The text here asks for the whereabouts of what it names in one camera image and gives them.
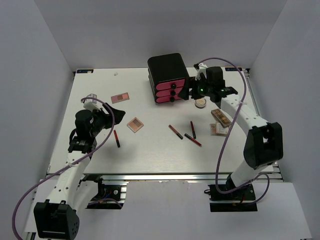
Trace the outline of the pink top drawer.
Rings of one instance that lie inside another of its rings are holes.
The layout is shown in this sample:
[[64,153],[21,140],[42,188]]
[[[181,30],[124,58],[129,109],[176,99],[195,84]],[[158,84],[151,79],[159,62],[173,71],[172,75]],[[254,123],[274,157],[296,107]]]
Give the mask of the pink top drawer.
[[155,86],[155,89],[157,91],[163,91],[163,90],[167,90],[167,89],[176,89],[176,88],[182,88],[184,86],[185,83],[185,79],[173,79],[171,81],[163,81],[158,83]]

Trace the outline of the square brown eyeshadow palette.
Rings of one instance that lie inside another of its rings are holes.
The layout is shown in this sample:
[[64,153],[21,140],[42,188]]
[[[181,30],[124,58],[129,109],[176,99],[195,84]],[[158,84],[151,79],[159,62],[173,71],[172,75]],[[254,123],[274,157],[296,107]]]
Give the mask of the square brown eyeshadow palette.
[[134,118],[127,124],[127,127],[128,127],[133,133],[136,133],[137,131],[139,131],[143,126],[144,126],[144,124],[143,124],[137,117],[134,117]]

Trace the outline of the pink three-colour blush palette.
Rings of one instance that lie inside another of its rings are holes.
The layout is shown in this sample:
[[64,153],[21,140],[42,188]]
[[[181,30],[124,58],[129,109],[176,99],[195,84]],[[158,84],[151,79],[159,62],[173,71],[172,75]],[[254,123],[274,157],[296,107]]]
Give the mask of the pink three-colour blush palette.
[[115,103],[123,102],[123,101],[129,100],[129,99],[130,99],[129,94],[127,92],[125,92],[125,93],[121,93],[121,94],[112,96],[111,102],[113,104],[115,104]]

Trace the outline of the round powder jar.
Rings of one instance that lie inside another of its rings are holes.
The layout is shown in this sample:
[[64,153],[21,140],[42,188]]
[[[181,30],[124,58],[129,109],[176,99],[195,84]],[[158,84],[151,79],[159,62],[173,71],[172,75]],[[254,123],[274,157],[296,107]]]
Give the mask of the round powder jar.
[[207,101],[205,98],[199,98],[195,100],[194,104],[197,108],[203,109],[206,106]]

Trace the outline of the long brown eyeshadow palette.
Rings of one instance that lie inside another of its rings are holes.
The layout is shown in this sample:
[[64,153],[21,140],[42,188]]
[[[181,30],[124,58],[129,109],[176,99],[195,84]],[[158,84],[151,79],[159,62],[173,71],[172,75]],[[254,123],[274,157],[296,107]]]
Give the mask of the long brown eyeshadow palette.
[[232,124],[219,108],[211,110],[211,115],[224,127],[228,127]]

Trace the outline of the orange lip gloss tube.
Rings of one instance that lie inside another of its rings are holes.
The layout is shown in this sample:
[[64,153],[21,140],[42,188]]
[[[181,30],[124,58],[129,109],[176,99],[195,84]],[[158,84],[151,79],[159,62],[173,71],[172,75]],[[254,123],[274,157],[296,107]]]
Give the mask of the orange lip gloss tube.
[[168,125],[168,127],[174,132],[175,135],[177,135],[181,140],[183,139],[183,136],[172,126]]

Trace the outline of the dark red lip gloss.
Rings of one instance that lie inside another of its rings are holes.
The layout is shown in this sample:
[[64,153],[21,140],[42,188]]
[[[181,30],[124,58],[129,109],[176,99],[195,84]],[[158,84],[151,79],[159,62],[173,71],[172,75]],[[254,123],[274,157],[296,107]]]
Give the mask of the dark red lip gloss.
[[196,131],[195,131],[194,123],[192,120],[190,121],[190,127],[191,127],[191,131],[192,131],[192,136],[194,139],[196,139],[197,138]]

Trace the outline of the clear case blush compact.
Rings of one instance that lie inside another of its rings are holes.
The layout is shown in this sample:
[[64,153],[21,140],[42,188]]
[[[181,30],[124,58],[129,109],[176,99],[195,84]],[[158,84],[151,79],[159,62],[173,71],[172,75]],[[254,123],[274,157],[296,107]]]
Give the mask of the clear case blush compact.
[[223,127],[219,122],[210,124],[210,134],[212,136],[227,136],[229,127]]

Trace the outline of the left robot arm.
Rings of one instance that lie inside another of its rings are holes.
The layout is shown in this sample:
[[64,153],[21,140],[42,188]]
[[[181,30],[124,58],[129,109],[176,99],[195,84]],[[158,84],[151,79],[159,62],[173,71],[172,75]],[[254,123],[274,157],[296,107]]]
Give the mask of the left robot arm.
[[33,209],[37,234],[41,239],[73,240],[80,228],[80,211],[89,201],[105,196],[106,187],[99,178],[90,179],[84,171],[96,150],[96,137],[104,129],[112,129],[125,116],[125,111],[104,104],[84,104],[75,114],[75,129],[69,136],[65,167],[45,201]]

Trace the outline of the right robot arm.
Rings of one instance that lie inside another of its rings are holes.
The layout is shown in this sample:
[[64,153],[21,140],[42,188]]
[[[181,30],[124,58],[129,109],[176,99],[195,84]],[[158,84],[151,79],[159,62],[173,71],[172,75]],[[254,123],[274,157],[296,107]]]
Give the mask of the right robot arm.
[[219,66],[208,67],[203,63],[195,64],[197,74],[185,80],[179,97],[194,100],[208,97],[231,118],[230,130],[238,125],[246,135],[244,160],[231,173],[225,183],[225,189],[217,191],[236,200],[244,193],[244,187],[251,184],[262,170],[283,158],[283,130],[277,123],[263,119],[244,102],[245,95],[240,95],[233,87],[226,86],[223,69]]

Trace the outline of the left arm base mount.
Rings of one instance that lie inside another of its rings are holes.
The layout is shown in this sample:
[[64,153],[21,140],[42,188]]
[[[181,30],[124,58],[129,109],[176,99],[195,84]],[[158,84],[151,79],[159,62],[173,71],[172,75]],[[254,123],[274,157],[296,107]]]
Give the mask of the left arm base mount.
[[97,194],[89,201],[86,209],[120,210],[123,207],[121,185],[106,183],[103,176],[97,174],[85,175],[79,183],[88,182],[95,183]]

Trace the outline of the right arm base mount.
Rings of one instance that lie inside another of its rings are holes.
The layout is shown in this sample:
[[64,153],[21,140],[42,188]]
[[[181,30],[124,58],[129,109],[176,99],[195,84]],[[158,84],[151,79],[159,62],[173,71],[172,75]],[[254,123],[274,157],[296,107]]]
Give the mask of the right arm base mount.
[[210,211],[212,213],[257,212],[257,204],[253,185],[250,184],[235,192],[222,194],[214,184],[208,185],[204,194],[209,196]]

